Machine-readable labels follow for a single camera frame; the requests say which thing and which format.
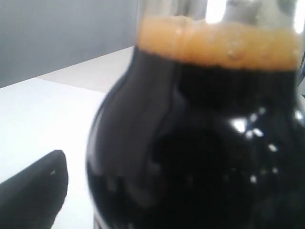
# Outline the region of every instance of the black fabric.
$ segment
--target black fabric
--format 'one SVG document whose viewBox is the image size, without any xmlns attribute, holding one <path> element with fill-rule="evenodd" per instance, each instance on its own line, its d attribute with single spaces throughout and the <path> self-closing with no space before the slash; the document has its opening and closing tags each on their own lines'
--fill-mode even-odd
<svg viewBox="0 0 305 229">
<path fill-rule="evenodd" d="M 53 151 L 0 184 L 0 229 L 50 229 L 67 190 L 65 154 Z"/>
</svg>

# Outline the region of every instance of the dark beer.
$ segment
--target dark beer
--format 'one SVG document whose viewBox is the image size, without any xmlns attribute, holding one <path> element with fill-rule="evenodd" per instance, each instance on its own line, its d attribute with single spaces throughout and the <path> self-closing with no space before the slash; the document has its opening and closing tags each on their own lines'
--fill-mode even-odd
<svg viewBox="0 0 305 229">
<path fill-rule="evenodd" d="M 146 18 L 88 146 L 103 229 L 305 228 L 298 38 Z"/>
</svg>

